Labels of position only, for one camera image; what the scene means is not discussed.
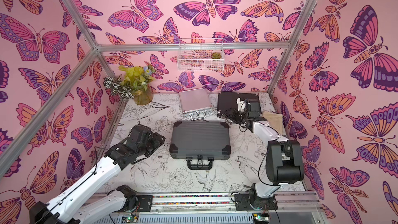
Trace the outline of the black aluminium poker case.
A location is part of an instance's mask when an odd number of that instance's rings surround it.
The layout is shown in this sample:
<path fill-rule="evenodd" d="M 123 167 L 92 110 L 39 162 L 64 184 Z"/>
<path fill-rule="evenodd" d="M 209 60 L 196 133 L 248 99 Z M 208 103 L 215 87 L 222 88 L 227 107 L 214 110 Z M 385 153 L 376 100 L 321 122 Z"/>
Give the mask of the black aluminium poker case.
<path fill-rule="evenodd" d="M 236 109 L 238 107 L 236 102 L 238 98 L 241 101 L 246 99 L 260 101 L 259 96 L 252 93 L 221 92 L 218 94 L 217 116 L 221 117 L 229 109 Z"/>

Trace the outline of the small silver poker case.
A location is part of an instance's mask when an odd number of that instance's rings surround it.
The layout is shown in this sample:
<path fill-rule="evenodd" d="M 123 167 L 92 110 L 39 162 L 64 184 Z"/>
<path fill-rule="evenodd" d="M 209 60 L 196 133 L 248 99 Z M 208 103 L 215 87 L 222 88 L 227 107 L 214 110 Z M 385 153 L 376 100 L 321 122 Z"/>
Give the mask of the small silver poker case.
<path fill-rule="evenodd" d="M 183 116 L 192 121 L 205 119 L 212 112 L 209 94 L 205 89 L 192 89 L 179 92 Z"/>

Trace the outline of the large black poker case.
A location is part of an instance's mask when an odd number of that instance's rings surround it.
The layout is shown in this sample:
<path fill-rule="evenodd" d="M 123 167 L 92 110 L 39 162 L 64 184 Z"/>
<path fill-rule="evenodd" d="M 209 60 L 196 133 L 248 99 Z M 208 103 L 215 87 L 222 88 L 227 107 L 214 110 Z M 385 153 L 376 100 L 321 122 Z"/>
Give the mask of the large black poker case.
<path fill-rule="evenodd" d="M 211 170 L 215 160 L 230 158 L 229 125 L 221 121 L 177 121 L 169 152 L 173 159 L 187 161 L 190 170 Z"/>

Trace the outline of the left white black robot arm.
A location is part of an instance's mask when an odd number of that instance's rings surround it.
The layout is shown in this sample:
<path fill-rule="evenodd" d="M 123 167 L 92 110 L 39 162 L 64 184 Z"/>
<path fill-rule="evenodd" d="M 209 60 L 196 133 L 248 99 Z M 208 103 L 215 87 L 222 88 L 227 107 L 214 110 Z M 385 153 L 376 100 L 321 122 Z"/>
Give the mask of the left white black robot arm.
<path fill-rule="evenodd" d="M 31 224 L 91 224 L 115 211 L 138 209 L 137 193 L 127 185 L 117 187 L 104 198 L 86 202 L 106 182 L 149 158 L 165 142 L 165 137 L 141 124 L 135 125 L 121 142 L 107 149 L 93 169 L 48 203 L 38 202 L 29 211 Z"/>

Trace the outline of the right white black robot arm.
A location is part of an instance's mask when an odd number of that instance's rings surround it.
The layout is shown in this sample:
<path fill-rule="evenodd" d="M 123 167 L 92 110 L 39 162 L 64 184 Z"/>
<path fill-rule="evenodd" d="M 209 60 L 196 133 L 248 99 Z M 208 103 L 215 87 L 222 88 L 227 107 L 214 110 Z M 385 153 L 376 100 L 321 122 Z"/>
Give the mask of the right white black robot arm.
<path fill-rule="evenodd" d="M 261 112 L 261 104 L 255 99 L 236 99 L 237 107 L 232 121 L 243 131 L 250 131 L 266 144 L 258 172 L 259 182 L 253 186 L 258 198 L 271 197 L 283 184 L 295 184 L 304 179 L 304 163 L 300 144 L 283 134 L 282 116 Z"/>

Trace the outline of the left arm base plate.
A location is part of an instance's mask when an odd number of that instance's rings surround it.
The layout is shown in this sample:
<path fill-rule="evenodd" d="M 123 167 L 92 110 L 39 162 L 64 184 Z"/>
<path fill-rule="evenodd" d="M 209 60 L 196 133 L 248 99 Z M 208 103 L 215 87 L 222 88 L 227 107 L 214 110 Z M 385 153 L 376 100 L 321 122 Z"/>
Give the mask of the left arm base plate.
<path fill-rule="evenodd" d="M 146 213 L 151 211 L 153 195 L 133 195 L 126 199 L 123 211 L 127 213 Z"/>

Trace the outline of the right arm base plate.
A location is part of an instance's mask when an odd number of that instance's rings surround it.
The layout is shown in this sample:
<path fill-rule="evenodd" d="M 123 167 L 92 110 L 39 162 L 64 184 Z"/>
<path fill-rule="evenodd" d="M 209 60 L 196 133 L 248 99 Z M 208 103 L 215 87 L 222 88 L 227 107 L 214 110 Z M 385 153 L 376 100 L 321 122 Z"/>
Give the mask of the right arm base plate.
<path fill-rule="evenodd" d="M 230 198 L 235 203 L 237 211 L 278 210 L 274 196 L 261 198 L 256 195 L 254 190 L 248 192 L 233 192 Z"/>

